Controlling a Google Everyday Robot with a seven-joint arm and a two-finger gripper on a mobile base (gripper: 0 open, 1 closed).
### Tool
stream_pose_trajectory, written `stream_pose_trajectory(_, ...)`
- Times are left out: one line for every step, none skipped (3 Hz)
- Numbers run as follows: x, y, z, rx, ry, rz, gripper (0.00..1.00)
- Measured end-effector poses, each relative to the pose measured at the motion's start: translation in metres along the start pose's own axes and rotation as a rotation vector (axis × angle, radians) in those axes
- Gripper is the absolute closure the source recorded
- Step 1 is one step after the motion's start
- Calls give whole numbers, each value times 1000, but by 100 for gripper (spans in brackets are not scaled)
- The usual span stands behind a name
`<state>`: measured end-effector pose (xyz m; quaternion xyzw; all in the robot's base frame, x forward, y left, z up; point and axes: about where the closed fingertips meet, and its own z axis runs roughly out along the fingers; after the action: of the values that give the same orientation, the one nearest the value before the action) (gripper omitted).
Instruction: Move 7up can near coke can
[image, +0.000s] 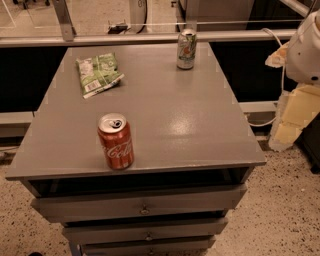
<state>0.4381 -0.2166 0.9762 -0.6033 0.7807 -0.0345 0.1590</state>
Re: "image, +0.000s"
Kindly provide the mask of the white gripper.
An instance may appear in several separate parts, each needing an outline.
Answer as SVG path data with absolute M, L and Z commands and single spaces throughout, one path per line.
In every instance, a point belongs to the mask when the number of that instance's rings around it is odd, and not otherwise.
M 283 91 L 277 104 L 268 145 L 274 151 L 291 147 L 304 128 L 320 113 L 320 31 L 315 19 L 306 19 L 287 43 L 269 55 L 269 67 L 286 65 L 287 77 L 299 84 Z

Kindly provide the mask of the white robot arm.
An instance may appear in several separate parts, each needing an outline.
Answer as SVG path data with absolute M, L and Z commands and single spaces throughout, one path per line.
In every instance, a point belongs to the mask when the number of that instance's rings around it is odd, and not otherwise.
M 269 147 L 280 152 L 291 147 L 320 113 L 320 10 L 311 13 L 265 64 L 282 67 L 282 77 L 297 83 L 291 92 L 282 90 L 270 131 Z

